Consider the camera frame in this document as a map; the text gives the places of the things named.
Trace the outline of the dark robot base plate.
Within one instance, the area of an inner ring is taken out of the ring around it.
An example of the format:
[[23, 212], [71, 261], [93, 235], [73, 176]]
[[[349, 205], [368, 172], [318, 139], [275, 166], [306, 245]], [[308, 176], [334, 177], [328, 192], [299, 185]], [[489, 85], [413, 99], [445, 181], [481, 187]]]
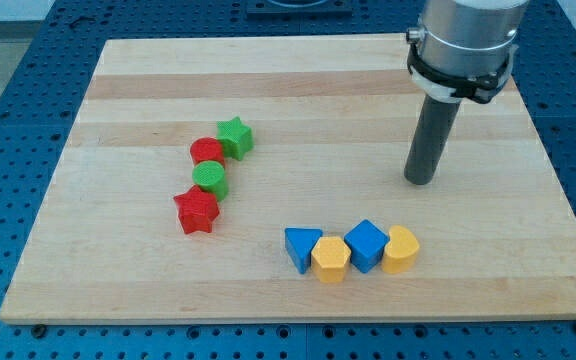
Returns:
[[353, 13], [351, 0], [247, 0], [247, 18], [272, 16], [349, 16]]

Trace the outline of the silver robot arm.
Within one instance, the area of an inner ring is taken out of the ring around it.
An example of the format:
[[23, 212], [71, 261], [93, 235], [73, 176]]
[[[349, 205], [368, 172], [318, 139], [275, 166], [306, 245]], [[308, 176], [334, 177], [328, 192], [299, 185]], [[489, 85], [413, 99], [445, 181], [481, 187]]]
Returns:
[[427, 96], [489, 103], [513, 70], [527, 0], [428, 0], [407, 30], [408, 71]]

